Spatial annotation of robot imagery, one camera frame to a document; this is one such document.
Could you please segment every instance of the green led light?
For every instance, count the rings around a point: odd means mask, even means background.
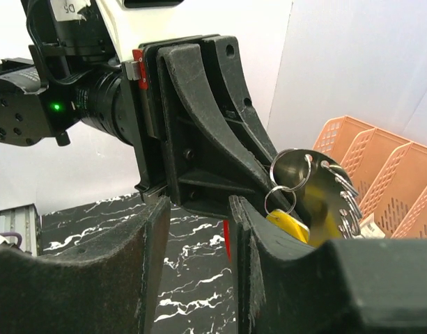
[[[59,103],[52,103],[51,109],[52,111],[60,112],[60,111],[63,111],[63,106]]]

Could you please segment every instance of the yellow tag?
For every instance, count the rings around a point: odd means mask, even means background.
[[[284,232],[290,234],[294,238],[304,242],[309,242],[309,229],[304,224],[300,223],[291,215],[281,211],[274,210],[266,217],[268,221],[281,228]]]

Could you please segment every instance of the bolt hole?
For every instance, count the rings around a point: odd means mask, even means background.
[[[197,197],[198,197],[198,193],[195,192],[195,190],[190,192],[190,194],[189,194],[190,200],[196,200]]]
[[[190,148],[187,148],[184,151],[184,158],[186,158],[186,160],[192,160],[194,158],[194,151]]]
[[[249,99],[248,97],[246,97],[246,98],[244,99],[244,105],[245,105],[245,106],[252,106],[252,100],[251,100],[251,99]]]
[[[229,58],[233,58],[235,56],[235,49],[230,44],[226,47],[226,55]]]

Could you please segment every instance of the metal key ring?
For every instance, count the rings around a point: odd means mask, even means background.
[[[286,193],[292,193],[292,195],[294,196],[293,203],[290,206],[290,209],[287,212],[284,212],[285,214],[290,214],[294,210],[295,205],[297,204],[297,195],[295,195],[295,193],[292,192],[287,186],[275,186],[274,188],[270,189],[270,191],[267,193],[266,197],[264,197],[264,210],[266,211],[267,215],[274,217],[274,218],[276,218],[276,216],[271,214],[269,212],[269,210],[267,209],[267,200],[269,199],[270,195],[272,195],[275,191],[278,191],[278,190],[284,191]]]
[[[349,183],[343,176],[341,176],[340,174],[338,174],[335,170],[333,170],[330,166],[329,166],[329,162],[326,160],[322,160],[322,162],[320,163],[320,165],[322,166],[322,168],[328,170],[329,172],[331,172],[335,177],[337,177],[340,180],[340,184],[342,185],[343,188],[345,188],[346,190],[348,190],[349,192],[351,192],[354,196],[358,196],[359,193],[356,190],[356,188],[354,188],[354,186]]]
[[[269,170],[269,176],[270,176],[270,180],[272,181],[272,183],[275,186],[278,186],[277,182],[275,181],[275,176],[274,176],[274,168],[275,168],[275,164],[277,163],[277,161],[284,156],[286,153],[292,152],[293,150],[296,150],[296,148],[288,148],[287,150],[281,151],[279,154],[277,154],[277,156],[275,157],[274,161],[272,161],[272,163],[270,164],[270,170]],[[309,155],[306,154],[304,156],[304,160],[306,160],[307,164],[308,164],[308,173],[306,174],[306,176],[303,178],[303,180],[297,184],[296,186],[294,186],[293,188],[288,188],[286,187],[286,190],[289,189],[289,191],[294,192],[298,189],[300,189],[301,187],[303,187],[306,182],[308,182],[309,177],[311,176],[311,171],[312,171],[312,165],[311,165],[311,160],[309,158]]]
[[[364,215],[362,214],[362,211],[359,208],[359,205],[357,205],[357,203],[355,202],[355,199],[353,198],[353,196],[349,192],[341,191],[340,197],[342,197],[346,201],[346,203],[351,208],[351,210],[356,214],[358,219],[363,218]]]
[[[348,212],[344,209],[340,209],[340,218],[343,223],[343,226],[339,226],[339,230],[345,239],[352,239],[351,226],[349,221],[346,219]]]
[[[353,222],[353,224],[350,224],[351,234],[353,236],[360,235],[361,231],[360,231],[360,226],[359,226],[359,220],[355,216],[355,213],[352,212],[352,211],[350,211],[350,216],[351,216],[351,219],[352,219],[352,222]]]
[[[352,186],[348,186],[348,183],[345,179],[343,179],[340,175],[340,177],[336,176],[335,181],[342,186],[343,189],[346,191],[349,191],[354,197],[357,197],[359,195],[359,192],[355,190]]]

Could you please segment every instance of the white wall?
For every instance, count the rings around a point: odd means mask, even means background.
[[[427,145],[427,0],[294,3],[269,134],[311,148],[343,115]]]
[[[199,0],[186,2],[205,11]],[[209,1],[209,6],[218,33],[236,35],[240,41],[244,74],[267,126],[291,4],[221,0]],[[197,24],[202,30],[202,22]],[[28,58],[29,43],[21,3],[0,1],[0,58]],[[45,213],[134,190],[140,179],[132,148],[81,124],[69,135],[72,144],[66,148],[58,148],[52,139],[32,148],[0,144],[0,209],[34,202]]]

